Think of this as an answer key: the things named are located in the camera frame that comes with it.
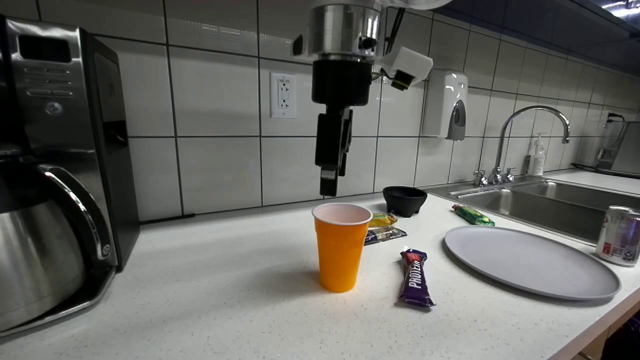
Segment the countertop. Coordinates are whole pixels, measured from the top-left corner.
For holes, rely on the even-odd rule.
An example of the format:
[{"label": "countertop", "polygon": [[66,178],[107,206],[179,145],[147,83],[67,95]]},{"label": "countertop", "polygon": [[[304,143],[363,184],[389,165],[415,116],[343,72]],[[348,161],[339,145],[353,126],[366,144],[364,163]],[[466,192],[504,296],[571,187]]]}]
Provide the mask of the countertop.
[{"label": "countertop", "polygon": [[[640,181],[581,171],[546,175],[640,192]],[[383,211],[381,194],[335,199]],[[409,235],[366,246],[347,293],[317,282],[310,210],[320,200],[146,225],[124,272],[87,313],[5,341],[1,359],[570,359],[640,300],[640,266],[608,302],[529,295],[455,260],[444,234],[465,226],[429,196],[396,224]],[[498,226],[594,248],[492,215]],[[401,306],[400,251],[426,251],[431,311]]]}]

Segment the stainless steel sink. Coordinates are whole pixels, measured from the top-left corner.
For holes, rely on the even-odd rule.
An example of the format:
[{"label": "stainless steel sink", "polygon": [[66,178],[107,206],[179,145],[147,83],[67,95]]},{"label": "stainless steel sink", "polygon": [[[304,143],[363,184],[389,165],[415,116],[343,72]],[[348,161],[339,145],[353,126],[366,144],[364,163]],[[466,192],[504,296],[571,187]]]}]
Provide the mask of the stainless steel sink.
[{"label": "stainless steel sink", "polygon": [[427,192],[593,245],[598,242],[604,214],[610,205],[640,208],[640,197],[631,194],[535,176],[522,176],[511,184],[486,188],[450,184],[427,189]]}]

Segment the plastic cup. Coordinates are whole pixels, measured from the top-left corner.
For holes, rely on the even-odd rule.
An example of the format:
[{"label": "plastic cup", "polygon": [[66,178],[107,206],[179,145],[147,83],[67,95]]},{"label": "plastic cup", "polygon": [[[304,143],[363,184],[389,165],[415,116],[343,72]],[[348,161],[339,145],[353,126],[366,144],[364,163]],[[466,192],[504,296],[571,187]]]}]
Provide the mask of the plastic cup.
[{"label": "plastic cup", "polygon": [[373,214],[345,202],[316,206],[311,214],[316,223],[320,285],[334,293],[353,289]]}]

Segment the gray plate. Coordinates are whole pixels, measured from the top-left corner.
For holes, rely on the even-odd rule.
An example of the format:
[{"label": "gray plate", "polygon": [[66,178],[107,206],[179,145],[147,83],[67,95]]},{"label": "gray plate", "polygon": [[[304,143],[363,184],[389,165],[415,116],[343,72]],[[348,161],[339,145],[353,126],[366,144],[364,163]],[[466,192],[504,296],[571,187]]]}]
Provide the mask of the gray plate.
[{"label": "gray plate", "polygon": [[462,262],[492,279],[535,294],[568,300],[607,299],[620,279],[573,247],[501,227],[463,226],[444,238]]}]

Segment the can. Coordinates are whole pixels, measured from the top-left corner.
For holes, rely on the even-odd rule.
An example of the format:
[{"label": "can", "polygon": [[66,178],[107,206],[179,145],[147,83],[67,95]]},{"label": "can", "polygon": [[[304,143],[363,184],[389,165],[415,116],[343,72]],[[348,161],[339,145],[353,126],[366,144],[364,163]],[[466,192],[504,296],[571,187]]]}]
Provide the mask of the can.
[{"label": "can", "polygon": [[640,256],[640,211],[624,206],[609,206],[596,255],[614,264],[635,266]]}]

